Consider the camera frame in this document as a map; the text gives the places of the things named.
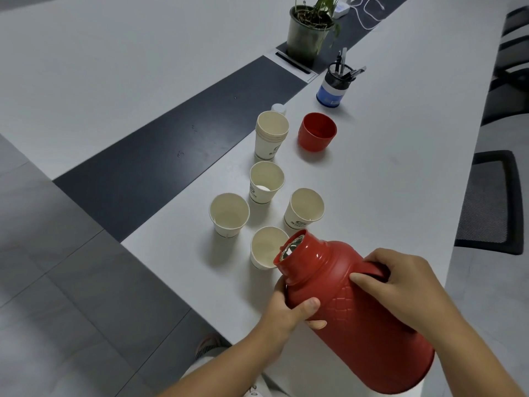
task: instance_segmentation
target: thermos neck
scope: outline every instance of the thermos neck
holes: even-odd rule
[[[274,264],[286,277],[287,285],[293,286],[313,276],[327,262],[330,251],[327,242],[318,240],[307,230],[301,230],[281,248]]]

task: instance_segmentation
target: red thermos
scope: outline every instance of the red thermos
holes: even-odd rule
[[[307,230],[294,234],[274,263],[286,277],[289,307],[320,299],[311,319],[326,320],[327,326],[316,334],[367,387],[397,394],[426,376],[433,347],[349,280],[356,272],[387,281],[384,265],[364,262],[345,242],[321,241]]]

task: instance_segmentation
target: potted plant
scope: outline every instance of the potted plant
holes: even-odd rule
[[[327,33],[338,26],[332,15],[338,0],[317,0],[313,7],[303,4],[290,9],[287,54],[306,65],[310,65],[322,48]]]

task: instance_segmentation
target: soil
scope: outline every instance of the soil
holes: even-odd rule
[[[327,12],[315,12],[311,7],[300,8],[298,11],[294,11],[293,15],[302,24],[315,29],[327,29],[334,25],[332,18]]]

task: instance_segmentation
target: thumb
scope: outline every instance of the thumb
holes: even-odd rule
[[[349,279],[366,293],[374,296],[377,300],[382,297],[386,284],[368,276],[367,274],[351,273]]]
[[[306,301],[301,302],[297,307],[292,309],[292,315],[296,321],[296,324],[307,320],[314,315],[320,308],[320,300],[318,298],[309,298]]]

